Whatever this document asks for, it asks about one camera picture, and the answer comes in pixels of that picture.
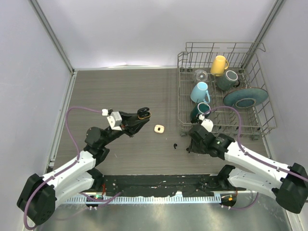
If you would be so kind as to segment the cream earbud charging case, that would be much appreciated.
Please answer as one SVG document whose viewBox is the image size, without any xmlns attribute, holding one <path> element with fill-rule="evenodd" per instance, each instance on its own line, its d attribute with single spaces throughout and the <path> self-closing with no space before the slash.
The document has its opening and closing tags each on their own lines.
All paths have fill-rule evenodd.
<svg viewBox="0 0 308 231">
<path fill-rule="evenodd" d="M 154 127 L 154 132 L 158 133 L 158 134 L 163 134 L 165 131 L 165 127 L 162 125 L 155 125 Z"/>
</svg>

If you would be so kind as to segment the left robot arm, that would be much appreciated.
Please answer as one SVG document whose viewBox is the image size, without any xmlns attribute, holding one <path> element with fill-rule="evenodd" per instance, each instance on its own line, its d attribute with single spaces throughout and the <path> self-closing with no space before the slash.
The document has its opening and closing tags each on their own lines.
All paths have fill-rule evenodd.
<svg viewBox="0 0 308 231">
<path fill-rule="evenodd" d="M 70 197 L 89 189 L 99 191 L 103 185 L 103 175 L 96 166 L 109 154 L 106 146 L 124 134 L 133 137 L 151 117 L 148 107 L 136 113 L 112 109 L 102 109 L 99 113 L 107 118 L 109 126 L 105 129 L 89 128 L 86 146 L 77 152 L 75 158 L 43 176 L 35 173 L 27 179 L 17 200 L 17 207 L 24 213 L 26 229 L 35 229 L 28 225 L 28 220 L 35 226 L 45 223 L 56 208 Z"/>
</svg>

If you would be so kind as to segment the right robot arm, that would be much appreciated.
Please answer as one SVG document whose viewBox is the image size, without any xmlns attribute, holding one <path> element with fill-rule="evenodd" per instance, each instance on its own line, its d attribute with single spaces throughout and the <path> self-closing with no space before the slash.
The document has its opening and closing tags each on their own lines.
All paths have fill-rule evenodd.
<svg viewBox="0 0 308 231">
<path fill-rule="evenodd" d="M 218 186 L 228 190 L 232 186 L 245 188 L 274 199 L 289 212 L 299 214 L 308 197 L 308 175 L 305 168 L 279 163 L 249 150 L 225 134 L 213 135 L 202 125 L 188 132 L 189 152 L 208 154 L 232 162 L 244 170 L 226 165 L 217 178 Z"/>
</svg>

